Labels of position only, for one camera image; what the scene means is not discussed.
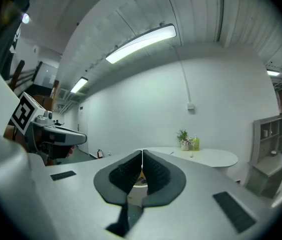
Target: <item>gray floor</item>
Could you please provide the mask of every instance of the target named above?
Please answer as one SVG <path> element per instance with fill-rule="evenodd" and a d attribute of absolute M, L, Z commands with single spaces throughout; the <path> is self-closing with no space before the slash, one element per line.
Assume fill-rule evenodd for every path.
<path fill-rule="evenodd" d="M 77 146 L 75 147 L 75 149 L 73 149 L 73 154 L 71 154 L 69 157 L 57 159 L 58 162 L 61 162 L 61 165 L 86 162 L 91 160 L 94 159 L 90 157 L 87 153 L 84 153 L 79 150 Z"/>

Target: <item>potted plant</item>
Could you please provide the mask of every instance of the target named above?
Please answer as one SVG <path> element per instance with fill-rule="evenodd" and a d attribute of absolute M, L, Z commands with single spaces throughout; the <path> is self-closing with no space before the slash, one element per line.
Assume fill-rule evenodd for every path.
<path fill-rule="evenodd" d="M 179 130 L 179 132 L 177 132 L 177 139 L 181 143 L 181 150 L 188 151 L 189 145 L 192 143 L 192 138 L 188 137 L 186 130 Z"/>

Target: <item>round table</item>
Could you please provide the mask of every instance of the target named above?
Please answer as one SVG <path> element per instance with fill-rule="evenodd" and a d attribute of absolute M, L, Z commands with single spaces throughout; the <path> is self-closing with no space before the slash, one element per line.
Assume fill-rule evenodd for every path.
<path fill-rule="evenodd" d="M 179 147 L 145 147 L 136 150 L 148 150 L 150 152 L 159 152 L 209 167 L 214 167 L 227 173 L 227 169 L 238 162 L 235 154 L 219 149 L 202 149 L 200 151 L 182 151 Z"/>

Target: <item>wall outlet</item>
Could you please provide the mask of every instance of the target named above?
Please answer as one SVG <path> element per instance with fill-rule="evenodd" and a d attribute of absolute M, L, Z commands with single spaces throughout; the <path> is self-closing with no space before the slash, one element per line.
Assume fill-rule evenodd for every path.
<path fill-rule="evenodd" d="M 194 103 L 188 102 L 187 103 L 187 110 L 193 110 L 194 109 Z"/>

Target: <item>ceiling light fixture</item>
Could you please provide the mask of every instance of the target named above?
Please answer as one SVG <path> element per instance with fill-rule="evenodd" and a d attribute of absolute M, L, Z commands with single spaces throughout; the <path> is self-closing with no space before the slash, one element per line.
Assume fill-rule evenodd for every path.
<path fill-rule="evenodd" d="M 116 63 L 120 59 L 128 56 L 129 54 L 162 41 L 164 39 L 176 37 L 176 31 L 173 24 L 167 24 L 158 28 L 147 31 L 141 35 L 136 36 L 132 40 L 123 44 L 121 47 L 112 52 L 106 60 L 112 64 Z"/>
<path fill-rule="evenodd" d="M 29 21 L 30 21 L 29 15 L 28 15 L 27 13 L 23 14 L 22 22 L 23 22 L 24 24 L 28 24 Z"/>
<path fill-rule="evenodd" d="M 275 76 L 277 77 L 280 73 L 277 72 L 277 71 L 270 71 L 270 70 L 267 70 L 267 73 L 270 75 L 270 76 Z"/>
<path fill-rule="evenodd" d="M 80 80 L 75 84 L 75 86 L 72 88 L 71 93 L 76 93 L 77 91 L 79 91 L 83 85 L 85 85 L 87 83 L 87 79 L 84 77 L 81 77 Z"/>

